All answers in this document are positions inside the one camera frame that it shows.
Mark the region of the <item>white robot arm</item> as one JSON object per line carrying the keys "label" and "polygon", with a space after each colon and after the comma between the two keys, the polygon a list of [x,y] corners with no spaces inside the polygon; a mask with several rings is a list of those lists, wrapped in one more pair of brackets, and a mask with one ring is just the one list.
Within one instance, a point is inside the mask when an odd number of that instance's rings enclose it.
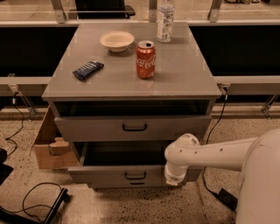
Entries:
{"label": "white robot arm", "polygon": [[280,224],[280,129],[259,137],[200,144],[186,133],[164,151],[166,183],[181,183],[191,167],[241,172],[236,224]]}

